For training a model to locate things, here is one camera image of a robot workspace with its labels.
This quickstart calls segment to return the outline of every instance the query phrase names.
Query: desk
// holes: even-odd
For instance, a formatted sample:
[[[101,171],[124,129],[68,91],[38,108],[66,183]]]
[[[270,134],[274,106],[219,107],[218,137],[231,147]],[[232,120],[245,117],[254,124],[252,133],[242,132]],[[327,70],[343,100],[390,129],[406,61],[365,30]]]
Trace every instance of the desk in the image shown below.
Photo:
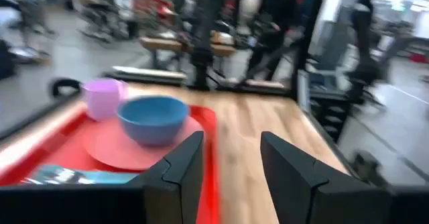
[[[346,168],[296,103],[283,97],[202,93],[177,87],[130,83],[128,95],[169,95],[216,112],[219,129],[221,220],[224,224],[278,223],[259,151],[262,131],[272,131],[324,163]],[[0,146],[0,170],[76,115],[84,103],[75,99]]]
[[[150,50],[171,50],[173,52],[181,51],[181,45],[176,40],[164,40],[155,38],[140,38],[140,44]],[[226,46],[220,44],[212,44],[213,54],[221,57],[228,57],[235,53],[233,46]]]

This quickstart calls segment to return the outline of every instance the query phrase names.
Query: wooden tabletop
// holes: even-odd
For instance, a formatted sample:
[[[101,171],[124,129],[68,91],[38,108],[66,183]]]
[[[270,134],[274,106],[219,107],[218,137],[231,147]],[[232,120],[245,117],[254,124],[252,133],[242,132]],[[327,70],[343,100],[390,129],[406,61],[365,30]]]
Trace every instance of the wooden tabletop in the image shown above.
[[[259,151],[262,131],[272,131],[324,163],[347,173],[305,114],[291,99],[201,93],[159,85],[130,84],[128,95],[169,95],[216,112],[219,129],[221,220],[224,224],[278,223]],[[84,103],[78,99],[6,140],[0,147],[0,170],[55,132]]]
[[[181,51],[181,44],[177,40],[164,40],[142,37],[140,38],[140,44],[147,49],[152,50],[171,50],[174,52]],[[230,56],[235,53],[233,46],[226,46],[220,44],[212,44],[213,54],[216,56]]]

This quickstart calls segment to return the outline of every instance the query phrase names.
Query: bowl rim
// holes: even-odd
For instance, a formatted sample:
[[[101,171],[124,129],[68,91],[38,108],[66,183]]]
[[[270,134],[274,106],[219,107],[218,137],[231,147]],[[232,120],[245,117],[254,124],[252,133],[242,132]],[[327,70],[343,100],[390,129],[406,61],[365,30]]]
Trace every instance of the bowl rim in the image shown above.
[[[166,121],[163,123],[156,124],[156,123],[140,123],[138,121],[128,120],[122,116],[121,112],[122,112],[124,106],[126,106],[127,104],[132,103],[132,102],[136,102],[136,101],[140,101],[140,100],[144,100],[144,99],[151,99],[151,98],[164,98],[164,99],[171,99],[171,100],[175,100],[177,102],[180,102],[181,104],[183,104],[183,106],[185,106],[185,109],[186,109],[184,117],[177,117],[177,118],[173,118],[170,121]],[[180,99],[177,99],[175,97],[164,96],[164,95],[141,96],[141,97],[136,97],[136,98],[126,100],[123,103],[121,103],[117,108],[116,115],[118,116],[118,118],[120,118],[120,120],[127,122],[127,123],[132,123],[132,124],[138,125],[138,126],[155,127],[155,126],[161,126],[161,125],[171,125],[171,124],[175,124],[175,123],[179,123],[181,121],[184,121],[186,119],[186,116],[189,115],[189,106],[185,102],[183,102]]]

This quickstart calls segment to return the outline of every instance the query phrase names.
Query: black clothing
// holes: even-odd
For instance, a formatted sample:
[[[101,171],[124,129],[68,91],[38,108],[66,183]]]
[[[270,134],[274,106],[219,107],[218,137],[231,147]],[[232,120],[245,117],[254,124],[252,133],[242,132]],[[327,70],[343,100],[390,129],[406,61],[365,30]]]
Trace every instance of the black clothing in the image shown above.
[[[259,42],[267,46],[266,49],[255,49],[247,66],[247,74],[250,69],[257,66],[265,53],[269,54],[283,45],[285,33],[295,20],[295,12],[298,8],[297,0],[261,0],[261,4],[257,11],[258,15],[268,14],[272,17],[272,21],[277,24],[280,30],[274,34],[262,35]],[[280,63],[281,57],[273,59],[269,65],[268,74],[265,80],[272,80],[275,70]]]

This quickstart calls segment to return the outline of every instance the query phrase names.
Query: blue bowl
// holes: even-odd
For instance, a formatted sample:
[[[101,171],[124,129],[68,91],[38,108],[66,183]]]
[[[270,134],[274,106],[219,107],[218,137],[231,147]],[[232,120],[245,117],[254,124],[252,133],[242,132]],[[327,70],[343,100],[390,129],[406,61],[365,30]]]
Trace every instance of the blue bowl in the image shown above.
[[[142,146],[171,144],[188,115],[185,103],[164,96],[140,97],[118,108],[125,133]]]

